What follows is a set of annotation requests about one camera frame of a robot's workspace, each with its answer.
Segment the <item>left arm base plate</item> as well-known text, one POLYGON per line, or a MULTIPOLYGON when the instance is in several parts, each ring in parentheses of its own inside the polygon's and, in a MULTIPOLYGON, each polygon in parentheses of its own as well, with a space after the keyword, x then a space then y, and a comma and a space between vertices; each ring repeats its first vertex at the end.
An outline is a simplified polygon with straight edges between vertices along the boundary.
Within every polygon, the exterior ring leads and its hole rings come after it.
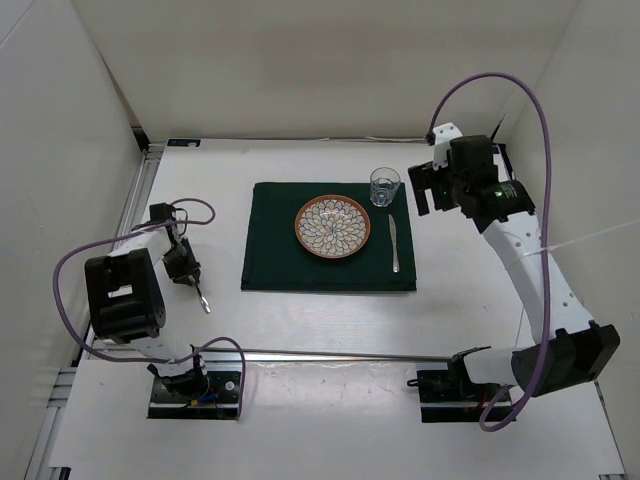
POLYGON ((191 369, 174 376, 153 375, 148 419, 239 421, 243 412, 246 360, 238 355, 200 355, 191 369))

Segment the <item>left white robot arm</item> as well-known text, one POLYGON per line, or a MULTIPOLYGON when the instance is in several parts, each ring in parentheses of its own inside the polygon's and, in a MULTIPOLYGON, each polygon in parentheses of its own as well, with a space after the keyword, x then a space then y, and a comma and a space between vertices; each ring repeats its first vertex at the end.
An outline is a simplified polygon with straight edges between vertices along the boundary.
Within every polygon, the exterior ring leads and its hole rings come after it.
POLYGON ((179 362, 195 348, 161 332, 167 315, 155 265, 164 265, 169 279, 200 289, 201 265, 175 223, 180 209, 170 203, 153 204, 143 227, 157 225, 125 241, 107 256, 85 262, 85 280, 91 325, 96 336, 129 345, 148 359, 160 359, 147 369, 171 393, 188 400, 206 395, 210 377, 201 356, 179 362))

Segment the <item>silver fork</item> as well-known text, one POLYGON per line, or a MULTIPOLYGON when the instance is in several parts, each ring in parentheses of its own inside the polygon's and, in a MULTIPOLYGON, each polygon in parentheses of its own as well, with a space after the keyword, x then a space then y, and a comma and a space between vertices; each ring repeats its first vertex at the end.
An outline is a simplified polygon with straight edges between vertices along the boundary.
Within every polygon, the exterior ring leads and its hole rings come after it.
POLYGON ((204 310, 204 312, 205 312, 206 314, 210 314, 210 313, 211 313, 211 309, 210 309, 209 302, 208 302, 208 300, 205 298, 205 296, 203 295, 203 293, 202 293, 202 291, 201 291, 200 286, 199 286, 198 284, 196 284, 196 285, 195 285, 195 289, 196 289, 196 292, 197 292, 197 295, 198 295, 198 298, 199 298, 200 304, 201 304, 201 306, 202 306, 202 309, 204 310))

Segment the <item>silver knife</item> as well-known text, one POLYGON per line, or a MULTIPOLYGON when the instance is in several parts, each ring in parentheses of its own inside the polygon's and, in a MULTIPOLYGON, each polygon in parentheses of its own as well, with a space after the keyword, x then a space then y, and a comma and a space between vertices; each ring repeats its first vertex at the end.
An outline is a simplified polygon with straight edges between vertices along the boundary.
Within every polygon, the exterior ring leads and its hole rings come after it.
POLYGON ((397 248, 397 227, 396 222, 392 214, 388 214, 389 221, 389 233, 392 245, 392 271, 397 274, 400 272, 400 263, 398 258, 397 248))

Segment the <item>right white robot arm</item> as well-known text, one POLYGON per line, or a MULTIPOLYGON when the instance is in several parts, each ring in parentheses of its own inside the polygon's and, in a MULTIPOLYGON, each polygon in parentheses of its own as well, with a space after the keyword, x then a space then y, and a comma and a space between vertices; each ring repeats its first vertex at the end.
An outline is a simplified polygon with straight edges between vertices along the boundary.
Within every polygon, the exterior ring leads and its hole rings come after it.
POLYGON ((542 226, 524 185, 500 178, 486 136, 465 136, 447 124, 428 141, 432 161, 409 170, 419 214, 459 209, 474 222, 505 267, 534 340, 521 350, 478 347, 454 355, 452 393, 470 400, 485 384, 525 389, 533 383, 534 396, 541 396, 596 380, 619 347, 619 334, 596 323, 543 252, 542 226))

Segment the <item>clear drinking glass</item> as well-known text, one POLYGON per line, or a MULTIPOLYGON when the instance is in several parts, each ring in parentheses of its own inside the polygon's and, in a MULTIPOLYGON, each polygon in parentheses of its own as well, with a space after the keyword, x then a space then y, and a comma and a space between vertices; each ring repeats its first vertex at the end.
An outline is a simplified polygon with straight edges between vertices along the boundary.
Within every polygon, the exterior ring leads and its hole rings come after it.
POLYGON ((369 178, 371 203, 376 207, 389 206, 401 184, 398 172, 389 167, 375 169, 369 178))

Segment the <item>orange patterned plate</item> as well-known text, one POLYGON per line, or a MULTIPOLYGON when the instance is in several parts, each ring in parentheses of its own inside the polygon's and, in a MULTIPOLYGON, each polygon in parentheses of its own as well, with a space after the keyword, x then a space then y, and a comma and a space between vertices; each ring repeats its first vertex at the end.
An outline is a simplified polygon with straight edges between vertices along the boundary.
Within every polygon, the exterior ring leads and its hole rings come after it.
POLYGON ((299 243, 311 254, 342 259, 366 244, 371 221, 357 201, 342 195, 322 195, 300 208, 294 231, 299 243))

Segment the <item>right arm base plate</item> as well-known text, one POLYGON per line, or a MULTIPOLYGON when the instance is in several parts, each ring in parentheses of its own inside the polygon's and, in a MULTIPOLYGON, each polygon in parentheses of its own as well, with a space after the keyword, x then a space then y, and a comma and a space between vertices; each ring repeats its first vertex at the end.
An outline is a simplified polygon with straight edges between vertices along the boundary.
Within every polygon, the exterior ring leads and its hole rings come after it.
POLYGON ((424 424, 477 423, 500 389, 496 384, 473 384, 462 393, 446 369, 418 370, 406 385, 418 391, 424 424))

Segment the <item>dark green cloth napkin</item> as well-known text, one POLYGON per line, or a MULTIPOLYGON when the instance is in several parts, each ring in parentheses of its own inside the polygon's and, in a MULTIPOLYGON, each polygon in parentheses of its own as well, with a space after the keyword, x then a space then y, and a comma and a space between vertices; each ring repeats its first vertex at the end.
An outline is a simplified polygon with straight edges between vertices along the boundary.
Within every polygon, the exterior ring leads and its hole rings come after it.
POLYGON ((416 266, 407 195, 400 185, 387 208, 374 206, 367 183, 261 182, 254 185, 241 288, 287 292, 411 292, 416 266), (325 259, 298 241, 295 217, 313 198, 337 194, 357 201, 369 215, 372 231, 354 255, 325 259), (392 271, 388 214, 397 227, 400 272, 392 271))

